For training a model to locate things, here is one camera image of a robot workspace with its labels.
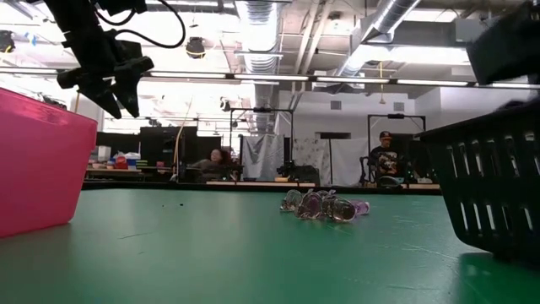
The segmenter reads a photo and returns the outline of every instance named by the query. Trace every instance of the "black metal frame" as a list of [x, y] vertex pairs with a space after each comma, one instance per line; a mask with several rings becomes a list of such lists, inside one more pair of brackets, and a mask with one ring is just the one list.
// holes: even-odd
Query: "black metal frame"
[[[293, 147], [294, 147], [294, 111], [287, 109], [267, 109], [267, 108], [230, 108], [229, 116], [229, 147], [232, 149], [233, 146], [233, 113], [235, 111], [253, 111], [255, 113], [269, 113], [269, 112], [287, 112], [290, 113], [290, 157], [293, 158]], [[240, 165], [242, 165], [242, 144], [240, 142]]]
[[[426, 130], [426, 122], [425, 122], [425, 116], [423, 115], [405, 115], [405, 114], [386, 114], [386, 115], [381, 115], [381, 114], [369, 114], [368, 115], [368, 154], [371, 153], [371, 118], [372, 117], [385, 117], [385, 118], [388, 118], [388, 119], [405, 119], [405, 118], [409, 118], [411, 121], [413, 120], [413, 118], [420, 118], [422, 120], [422, 129], [423, 129], [423, 132], [425, 132]], [[370, 169], [368, 168], [368, 179], [370, 178], [370, 174], [371, 174], [371, 171]], [[408, 182], [408, 176], [405, 175], [405, 180], [404, 180], [405, 184], [407, 185], [407, 188], [408, 188], [408, 185], [409, 185], [409, 182]]]

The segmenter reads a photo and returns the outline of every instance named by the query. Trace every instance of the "man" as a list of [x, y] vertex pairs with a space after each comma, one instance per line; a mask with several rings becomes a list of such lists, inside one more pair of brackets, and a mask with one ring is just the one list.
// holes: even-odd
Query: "man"
[[379, 134], [381, 146], [370, 152], [369, 165], [372, 171], [376, 171], [377, 176], [397, 175], [397, 152], [391, 147], [392, 135], [388, 131]]

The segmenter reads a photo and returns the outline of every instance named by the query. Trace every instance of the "woman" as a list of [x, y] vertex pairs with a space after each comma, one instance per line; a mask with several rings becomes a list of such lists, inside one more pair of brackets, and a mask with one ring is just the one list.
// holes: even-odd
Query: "woman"
[[205, 181], [212, 179], [219, 179], [222, 177], [223, 172], [220, 172], [219, 169], [222, 166], [230, 164], [230, 155], [229, 152], [224, 149], [213, 149], [212, 153], [206, 160], [200, 160], [195, 164], [189, 166], [192, 169], [201, 170], [201, 177]]

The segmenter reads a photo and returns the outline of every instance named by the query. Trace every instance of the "robotic arm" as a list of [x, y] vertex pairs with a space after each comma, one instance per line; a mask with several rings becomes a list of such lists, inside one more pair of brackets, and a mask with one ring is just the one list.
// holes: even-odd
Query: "robotic arm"
[[[27, 0], [28, 3], [36, 1], [38, 0]], [[185, 39], [185, 26], [178, 13], [165, 0], [160, 1], [175, 13], [183, 30], [179, 43], [163, 47], [178, 47]], [[154, 63], [149, 57], [143, 56], [139, 43], [117, 41], [116, 36], [122, 32], [129, 32], [155, 42], [130, 30], [103, 31], [95, 5], [99, 5], [111, 16], [132, 10], [129, 17], [120, 23], [125, 24], [135, 13], [146, 12], [144, 0], [45, 0], [45, 4], [66, 38], [62, 43], [63, 46], [71, 47], [80, 64], [80, 68], [59, 73], [58, 84], [63, 89], [77, 85], [79, 93], [91, 99], [114, 118], [122, 118], [118, 103], [133, 117], [138, 117], [137, 85], [143, 73], [153, 68]]]

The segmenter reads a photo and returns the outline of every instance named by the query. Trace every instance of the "white curtain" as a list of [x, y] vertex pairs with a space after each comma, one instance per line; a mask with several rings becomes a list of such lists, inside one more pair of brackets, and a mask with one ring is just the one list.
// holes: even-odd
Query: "white curtain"
[[328, 139], [295, 139], [293, 160], [297, 166], [314, 166], [319, 170], [321, 186], [331, 184], [330, 143]]
[[244, 137], [242, 142], [242, 165], [244, 177], [270, 182], [278, 176], [277, 169], [284, 165], [283, 135]]
[[362, 173], [360, 157], [368, 154], [367, 149], [367, 138], [332, 139], [332, 185], [358, 185]]

